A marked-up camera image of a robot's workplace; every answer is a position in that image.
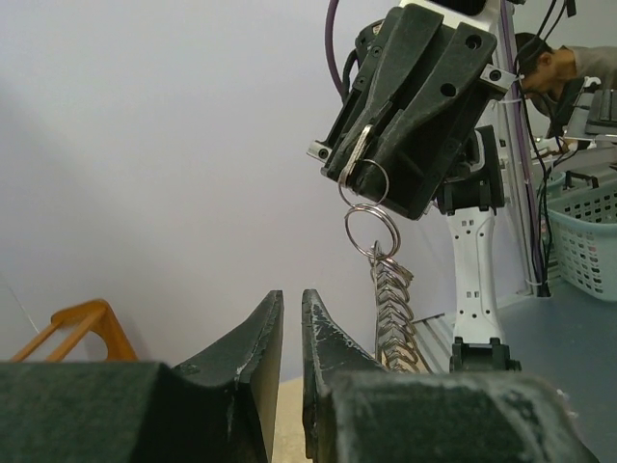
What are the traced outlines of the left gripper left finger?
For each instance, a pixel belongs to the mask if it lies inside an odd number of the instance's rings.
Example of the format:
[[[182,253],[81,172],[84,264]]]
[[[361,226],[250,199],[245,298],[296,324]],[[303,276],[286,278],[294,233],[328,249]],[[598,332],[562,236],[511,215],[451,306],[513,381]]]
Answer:
[[[175,367],[154,362],[5,363],[5,462],[268,462],[283,295]]]

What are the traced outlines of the red grey key holder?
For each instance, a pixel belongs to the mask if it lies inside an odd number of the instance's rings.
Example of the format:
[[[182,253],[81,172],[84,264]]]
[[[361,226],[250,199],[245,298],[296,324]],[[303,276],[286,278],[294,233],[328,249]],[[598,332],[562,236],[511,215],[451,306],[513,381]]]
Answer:
[[[344,215],[344,229],[353,247],[365,256],[370,265],[370,279],[374,290],[375,317],[375,359],[392,371],[423,373],[431,368],[425,360],[417,343],[417,330],[414,326],[415,314],[410,305],[410,286],[414,275],[394,257],[401,245],[400,230],[393,219],[381,209],[382,200],[375,204],[351,203],[343,190],[346,181],[361,164],[360,159],[349,160],[337,181],[338,193],[348,205]],[[353,237],[350,228],[351,216],[366,213],[379,219],[387,228],[391,247],[386,252],[376,240],[364,249]]]

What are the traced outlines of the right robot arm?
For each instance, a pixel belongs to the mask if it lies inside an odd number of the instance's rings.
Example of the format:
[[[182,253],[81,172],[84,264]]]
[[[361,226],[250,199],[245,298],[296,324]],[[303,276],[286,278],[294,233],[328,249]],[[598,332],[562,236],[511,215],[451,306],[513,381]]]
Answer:
[[[391,246],[364,250],[375,286],[375,355],[417,370],[410,273],[395,261],[393,216],[419,220],[435,205],[450,230],[456,315],[451,371],[517,370],[497,318],[493,236],[505,205],[496,135],[480,118],[515,83],[495,66],[497,1],[403,1],[357,36],[337,87],[342,107],[308,154],[341,196],[362,197],[388,227]]]

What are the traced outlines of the silver key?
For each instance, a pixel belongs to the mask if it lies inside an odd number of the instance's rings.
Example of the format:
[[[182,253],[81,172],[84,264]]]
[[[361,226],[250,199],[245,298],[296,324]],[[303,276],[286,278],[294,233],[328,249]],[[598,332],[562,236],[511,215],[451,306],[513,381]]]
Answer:
[[[356,165],[360,162],[365,151],[367,150],[373,133],[374,129],[372,124],[367,124],[362,129],[356,145],[353,147],[353,150],[338,177],[337,183],[340,187],[345,187],[347,185],[349,177],[353,174]]]

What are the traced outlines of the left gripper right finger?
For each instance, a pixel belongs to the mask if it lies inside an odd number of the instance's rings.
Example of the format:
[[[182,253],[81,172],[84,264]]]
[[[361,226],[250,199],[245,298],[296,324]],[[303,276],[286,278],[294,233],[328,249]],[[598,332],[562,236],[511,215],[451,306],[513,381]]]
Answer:
[[[313,462],[595,462],[556,391],[519,372],[384,369],[302,296],[303,427]]]

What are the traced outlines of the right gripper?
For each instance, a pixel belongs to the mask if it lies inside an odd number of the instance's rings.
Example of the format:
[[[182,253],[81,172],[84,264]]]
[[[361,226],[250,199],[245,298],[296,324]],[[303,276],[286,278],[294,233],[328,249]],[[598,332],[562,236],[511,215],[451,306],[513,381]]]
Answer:
[[[492,68],[494,34],[467,23],[452,28],[418,4],[395,7],[365,27],[348,57],[359,73],[342,108],[308,155],[338,180],[367,129],[364,149],[344,185],[412,220],[432,201],[441,213],[505,203],[494,130],[479,125],[507,87]]]

